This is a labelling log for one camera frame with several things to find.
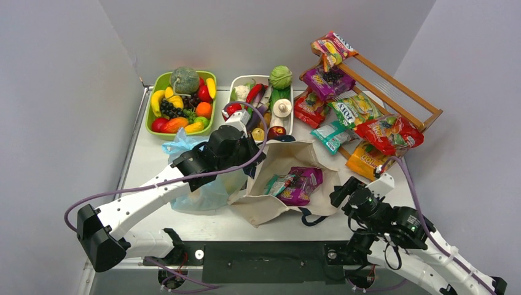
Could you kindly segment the light blue plastic bag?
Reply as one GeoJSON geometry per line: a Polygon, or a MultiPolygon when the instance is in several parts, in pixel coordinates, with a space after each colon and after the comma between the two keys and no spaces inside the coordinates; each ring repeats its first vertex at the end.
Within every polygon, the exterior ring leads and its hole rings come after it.
{"type": "MultiPolygon", "coordinates": [[[[177,132],[173,141],[162,144],[162,149],[168,155],[168,161],[172,162],[183,152],[189,151],[197,144],[207,140],[207,136],[187,135],[182,128],[177,132]]],[[[228,205],[229,199],[242,190],[246,182],[247,176],[242,170],[218,175],[213,182],[176,198],[170,203],[171,209],[189,214],[217,210],[228,205]]]]}

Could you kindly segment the large purple snack bag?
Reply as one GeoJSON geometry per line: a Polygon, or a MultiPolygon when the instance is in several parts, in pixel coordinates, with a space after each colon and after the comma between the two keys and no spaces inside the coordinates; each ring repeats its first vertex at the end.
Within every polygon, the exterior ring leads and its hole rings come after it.
{"type": "Polygon", "coordinates": [[[323,183],[320,168],[291,167],[288,175],[292,176],[290,182],[286,182],[284,189],[276,195],[288,206],[301,207],[309,204],[311,194],[323,183]]]}

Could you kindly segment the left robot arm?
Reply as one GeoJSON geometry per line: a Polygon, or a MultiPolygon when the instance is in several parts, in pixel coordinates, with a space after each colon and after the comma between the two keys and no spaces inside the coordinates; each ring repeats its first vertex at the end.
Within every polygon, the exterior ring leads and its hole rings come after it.
{"type": "Polygon", "coordinates": [[[252,135],[223,125],[141,187],[121,190],[121,198],[98,208],[90,204],[80,208],[76,235],[94,270],[105,272],[135,257],[178,263],[183,247],[172,229],[134,232],[132,228],[172,200],[213,182],[217,175],[242,170],[253,177],[265,159],[264,147],[252,135]]]}

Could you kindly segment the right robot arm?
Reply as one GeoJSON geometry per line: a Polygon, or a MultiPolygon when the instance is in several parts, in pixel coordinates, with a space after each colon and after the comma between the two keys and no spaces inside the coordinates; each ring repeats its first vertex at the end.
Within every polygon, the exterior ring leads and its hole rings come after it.
{"type": "Polygon", "coordinates": [[[416,209],[386,203],[393,189],[387,173],[369,184],[352,176],[335,186],[331,203],[345,201],[342,211],[358,228],[345,246],[328,250],[329,262],[377,264],[430,294],[505,294],[504,279],[478,271],[416,209]]]}

